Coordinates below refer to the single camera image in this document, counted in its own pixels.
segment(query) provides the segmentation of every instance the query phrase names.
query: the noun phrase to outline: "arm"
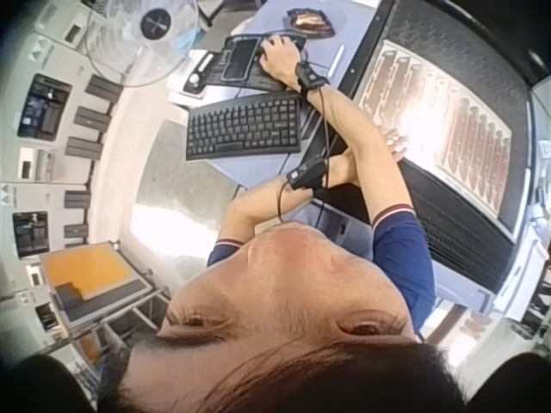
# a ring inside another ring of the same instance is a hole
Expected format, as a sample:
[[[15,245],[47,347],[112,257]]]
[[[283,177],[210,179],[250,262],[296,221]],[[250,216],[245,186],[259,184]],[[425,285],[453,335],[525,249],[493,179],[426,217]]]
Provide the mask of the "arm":
[[[287,38],[274,36],[271,42],[265,40],[262,44],[265,54],[261,57],[261,65],[271,76],[298,91],[294,68],[300,61],[299,51]],[[412,207],[404,178],[377,127],[338,90],[325,85],[321,94],[325,101],[325,118],[354,153],[363,199],[372,223],[389,207]],[[310,92],[308,101],[319,112],[323,111],[319,91]]]
[[[351,152],[331,157],[329,160],[329,188],[352,182],[356,178],[356,166]],[[231,239],[246,243],[254,238],[255,227],[277,217],[279,191],[287,181],[278,176],[272,181],[252,188],[232,201],[220,227],[219,239]],[[287,185],[282,193],[282,213],[288,213],[313,198],[311,189],[293,191]]]

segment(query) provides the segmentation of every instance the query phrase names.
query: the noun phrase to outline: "striped sleeve cuff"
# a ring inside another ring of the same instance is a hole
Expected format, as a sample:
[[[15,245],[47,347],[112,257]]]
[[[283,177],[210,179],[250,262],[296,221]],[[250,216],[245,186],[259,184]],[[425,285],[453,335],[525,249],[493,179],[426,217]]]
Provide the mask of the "striped sleeve cuff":
[[[415,215],[415,210],[413,209],[413,207],[407,204],[396,204],[383,209],[380,213],[377,214],[375,219],[371,221],[371,226],[373,228],[373,231],[375,231],[375,228],[383,219],[388,218],[391,215],[394,215],[395,213],[403,213],[403,212],[408,212]]]
[[[238,241],[237,239],[231,239],[231,238],[220,238],[214,246],[216,245],[231,245],[233,247],[241,248],[245,243],[242,243],[241,241]]]

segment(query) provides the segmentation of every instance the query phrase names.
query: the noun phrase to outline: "white fan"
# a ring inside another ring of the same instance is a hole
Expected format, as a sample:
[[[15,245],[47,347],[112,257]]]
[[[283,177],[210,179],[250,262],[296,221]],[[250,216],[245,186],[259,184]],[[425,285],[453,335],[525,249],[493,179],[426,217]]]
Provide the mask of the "white fan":
[[[90,12],[86,51],[108,80],[138,87],[173,72],[197,33],[196,0],[97,0]],[[122,75],[112,78],[107,66]]]

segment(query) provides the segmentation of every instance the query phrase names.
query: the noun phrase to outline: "orange board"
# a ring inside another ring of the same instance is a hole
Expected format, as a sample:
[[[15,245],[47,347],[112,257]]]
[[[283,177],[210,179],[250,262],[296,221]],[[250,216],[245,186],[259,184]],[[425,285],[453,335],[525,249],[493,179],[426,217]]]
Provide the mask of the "orange board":
[[[133,278],[132,270],[109,243],[56,251],[41,258],[52,287],[71,283],[89,299]]]

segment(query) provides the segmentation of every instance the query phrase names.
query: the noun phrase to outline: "hand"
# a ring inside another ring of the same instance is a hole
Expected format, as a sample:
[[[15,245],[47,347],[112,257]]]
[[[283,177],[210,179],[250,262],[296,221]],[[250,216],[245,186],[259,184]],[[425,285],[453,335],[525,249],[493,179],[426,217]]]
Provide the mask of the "hand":
[[[284,82],[289,88],[299,90],[294,70],[300,62],[299,49],[288,37],[272,36],[260,45],[264,49],[260,65],[274,79]]]
[[[406,154],[406,147],[404,145],[406,137],[398,136],[398,138],[394,139],[387,133],[385,139],[387,139],[388,150],[392,153],[394,161],[398,163]],[[344,185],[345,183],[353,183],[357,187],[360,186],[356,160],[350,148],[341,155],[329,158],[329,188]]]

